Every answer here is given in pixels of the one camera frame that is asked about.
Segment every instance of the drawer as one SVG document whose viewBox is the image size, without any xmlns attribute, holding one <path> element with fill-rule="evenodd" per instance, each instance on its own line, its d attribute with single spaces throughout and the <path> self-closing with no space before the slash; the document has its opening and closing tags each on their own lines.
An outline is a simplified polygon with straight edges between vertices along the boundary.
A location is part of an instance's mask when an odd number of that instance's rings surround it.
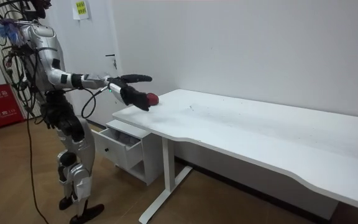
<svg viewBox="0 0 358 224">
<path fill-rule="evenodd" d="M 92 132 L 96 150 L 119 167 L 129 170 L 143 160 L 140 139 L 113 128 Z"/>
</svg>

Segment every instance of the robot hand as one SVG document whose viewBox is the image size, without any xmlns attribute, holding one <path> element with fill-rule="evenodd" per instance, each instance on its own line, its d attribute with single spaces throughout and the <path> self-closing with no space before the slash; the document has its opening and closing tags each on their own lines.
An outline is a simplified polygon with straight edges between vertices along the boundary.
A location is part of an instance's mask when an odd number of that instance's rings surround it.
<svg viewBox="0 0 358 224">
<path fill-rule="evenodd" d="M 137 91 L 134 87 L 129 86 L 128 83 L 137 82 L 151 82 L 152 77 L 147 75 L 123 75 L 116 78 L 107 78 L 108 89 L 110 89 L 117 99 L 126 105 L 134 105 L 144 111 L 149 111 L 150 102 L 146 93 Z"/>
</svg>

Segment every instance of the white desk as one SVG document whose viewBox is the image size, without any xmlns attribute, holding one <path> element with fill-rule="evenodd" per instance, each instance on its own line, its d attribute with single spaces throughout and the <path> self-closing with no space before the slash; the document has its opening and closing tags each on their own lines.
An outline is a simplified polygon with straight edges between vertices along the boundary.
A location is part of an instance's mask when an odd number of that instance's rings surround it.
<svg viewBox="0 0 358 224">
<path fill-rule="evenodd" d="M 285 174 L 307 188 L 358 207 L 358 117 L 175 90 L 149 112 L 113 114 L 163 137 L 165 191 L 141 216 L 147 223 L 180 181 L 168 140 L 187 141 Z"/>
</svg>

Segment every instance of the sign on wall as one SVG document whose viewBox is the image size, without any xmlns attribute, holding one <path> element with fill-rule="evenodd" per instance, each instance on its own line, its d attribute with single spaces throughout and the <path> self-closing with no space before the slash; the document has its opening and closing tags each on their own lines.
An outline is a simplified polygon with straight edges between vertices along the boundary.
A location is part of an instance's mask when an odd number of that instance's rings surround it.
<svg viewBox="0 0 358 224">
<path fill-rule="evenodd" d="M 73 19 L 81 20 L 89 18 L 85 0 L 71 0 L 71 5 L 73 7 Z"/>
</svg>

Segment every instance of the red apple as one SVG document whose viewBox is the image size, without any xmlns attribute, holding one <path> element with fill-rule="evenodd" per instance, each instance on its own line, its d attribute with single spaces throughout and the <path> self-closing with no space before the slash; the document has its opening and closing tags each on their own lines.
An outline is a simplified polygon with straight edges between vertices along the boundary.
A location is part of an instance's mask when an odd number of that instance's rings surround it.
<svg viewBox="0 0 358 224">
<path fill-rule="evenodd" d="M 149 99 L 149 105 L 150 106 L 155 106 L 160 102 L 160 99 L 154 93 L 148 93 L 147 94 L 147 99 Z"/>
</svg>

